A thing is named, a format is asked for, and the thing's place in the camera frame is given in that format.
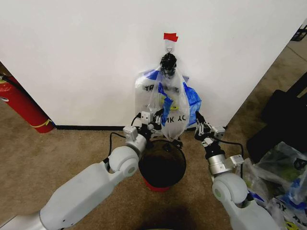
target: clear plastic bag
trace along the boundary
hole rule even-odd
[[[262,179],[283,186],[287,192],[280,199],[296,209],[305,209],[307,208],[306,165],[306,154],[281,142],[255,164],[255,170]]]
[[[162,129],[156,131],[155,136],[164,135],[172,141],[196,123],[195,112],[201,107],[201,99],[187,86],[188,79],[176,69],[176,58],[170,53],[163,56],[159,67],[142,72],[137,78],[136,114],[141,111],[155,113],[164,108]]]
[[[189,124],[189,102],[184,88],[185,82],[178,70],[167,75],[157,75],[148,108],[155,113],[162,108],[162,133],[168,140],[177,139]]]
[[[284,142],[268,151],[260,162],[255,164],[260,169],[258,175],[261,178],[281,184],[285,190],[304,173],[306,165],[307,155]]]
[[[278,198],[270,200],[266,209],[282,230],[307,230],[307,209],[296,209]]]

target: white wall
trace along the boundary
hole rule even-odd
[[[2,0],[0,60],[57,125],[120,126],[177,32],[178,68],[226,125],[306,18],[306,0]]]

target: plastic bag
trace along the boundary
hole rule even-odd
[[[168,140],[177,139],[189,124],[189,102],[184,79],[176,70],[171,76],[160,71],[157,75],[148,108],[155,113],[162,108],[162,133]]]
[[[135,81],[135,114],[138,114],[141,111],[149,112],[148,103],[159,72],[160,66],[156,69],[141,72],[138,75]],[[185,82],[188,82],[189,77],[183,76],[183,79]],[[194,100],[192,104],[197,106],[196,100]]]
[[[141,73],[135,83],[136,114],[164,108],[160,134],[168,140],[178,139],[188,126],[195,124],[195,112],[201,107],[201,99],[187,86],[187,79],[176,70],[175,56],[168,53],[158,68]]]
[[[307,209],[296,209],[273,198],[266,209],[282,230],[307,230]]]
[[[285,190],[289,190],[292,182],[304,173],[306,165],[306,154],[280,142],[255,167],[259,177],[281,184]]]

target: fire extinguisher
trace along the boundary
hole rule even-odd
[[[48,116],[13,76],[0,76],[0,99],[39,133],[47,133],[54,128]]]

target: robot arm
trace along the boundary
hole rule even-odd
[[[241,155],[225,158],[225,152],[218,145],[218,138],[224,135],[221,126],[213,127],[196,112],[198,127],[195,139],[205,148],[205,158],[212,176],[212,192],[224,206],[234,230],[278,230],[270,214],[259,206],[248,193],[244,180],[231,173],[234,167],[243,164]]]
[[[108,158],[71,178],[54,192],[40,211],[16,216],[0,230],[59,230],[79,222],[105,200],[119,182],[138,169],[138,155],[145,149],[146,139],[132,126],[125,127],[124,132],[127,146],[114,149]],[[107,164],[113,173],[108,172]]]

